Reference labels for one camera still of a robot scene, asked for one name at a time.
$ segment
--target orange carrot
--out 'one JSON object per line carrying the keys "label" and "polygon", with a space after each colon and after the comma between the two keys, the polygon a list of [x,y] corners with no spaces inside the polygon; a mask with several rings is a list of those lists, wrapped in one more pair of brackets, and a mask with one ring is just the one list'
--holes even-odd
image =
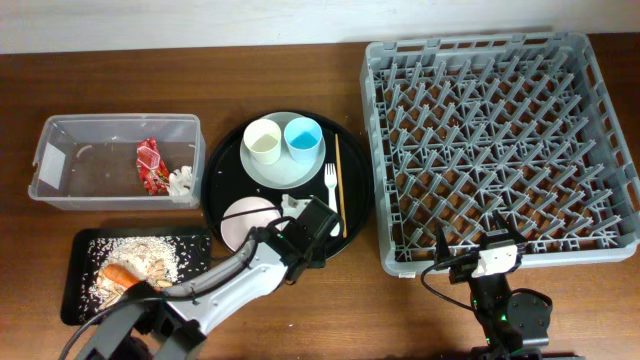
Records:
{"label": "orange carrot", "polygon": [[118,264],[107,265],[104,269],[104,276],[116,284],[124,286],[125,289],[140,282],[140,279],[130,273],[124,266]]}

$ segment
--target white wall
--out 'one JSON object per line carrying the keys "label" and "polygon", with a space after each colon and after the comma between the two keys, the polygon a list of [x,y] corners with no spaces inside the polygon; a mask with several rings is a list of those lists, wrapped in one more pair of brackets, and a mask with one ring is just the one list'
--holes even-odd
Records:
{"label": "white wall", "polygon": [[640,0],[0,0],[0,53],[640,31]]}

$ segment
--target red snack package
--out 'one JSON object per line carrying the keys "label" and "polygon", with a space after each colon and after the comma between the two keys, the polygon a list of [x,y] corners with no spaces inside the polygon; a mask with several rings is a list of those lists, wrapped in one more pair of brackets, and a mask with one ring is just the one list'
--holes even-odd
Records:
{"label": "red snack package", "polygon": [[169,171],[160,157],[156,139],[148,138],[138,144],[136,167],[140,180],[149,195],[163,194],[169,186]]}

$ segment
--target chopstick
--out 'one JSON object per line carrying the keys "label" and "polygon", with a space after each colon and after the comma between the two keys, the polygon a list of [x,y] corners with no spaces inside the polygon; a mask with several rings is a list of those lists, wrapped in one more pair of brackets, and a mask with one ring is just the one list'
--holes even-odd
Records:
{"label": "chopstick", "polygon": [[336,134],[336,166],[338,168],[338,192],[340,193],[340,215],[342,215],[342,222],[344,223],[344,231],[342,237],[347,237],[347,215],[344,211],[344,189],[342,188],[342,164],[340,162],[340,141],[338,134]]}

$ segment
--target fork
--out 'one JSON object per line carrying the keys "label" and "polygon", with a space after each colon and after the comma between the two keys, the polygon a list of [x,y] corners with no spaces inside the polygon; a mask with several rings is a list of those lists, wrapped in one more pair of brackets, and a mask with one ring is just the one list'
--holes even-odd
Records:
{"label": "fork", "polygon": [[[338,185],[338,177],[336,176],[336,165],[325,164],[324,166],[324,185],[329,189],[329,208],[338,213],[338,204],[336,203],[336,186]],[[331,236],[338,236],[340,233],[340,225],[331,230]]]}

